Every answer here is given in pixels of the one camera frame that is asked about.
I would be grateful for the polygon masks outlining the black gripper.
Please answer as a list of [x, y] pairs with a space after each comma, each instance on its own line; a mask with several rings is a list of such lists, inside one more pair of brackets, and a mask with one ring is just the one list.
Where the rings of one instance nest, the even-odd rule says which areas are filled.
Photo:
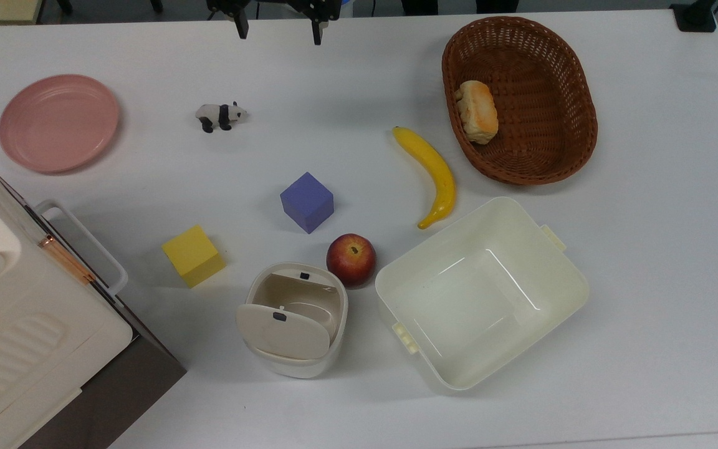
[[316, 46], [322, 45], [325, 22], [341, 17], [341, 1], [207, 1], [209, 11], [222, 12], [234, 21], [237, 34], [243, 40], [247, 39], [249, 29], [247, 18], [256, 16], [256, 6], [260, 6], [260, 12], [268, 11], [273, 17], [311, 20]]

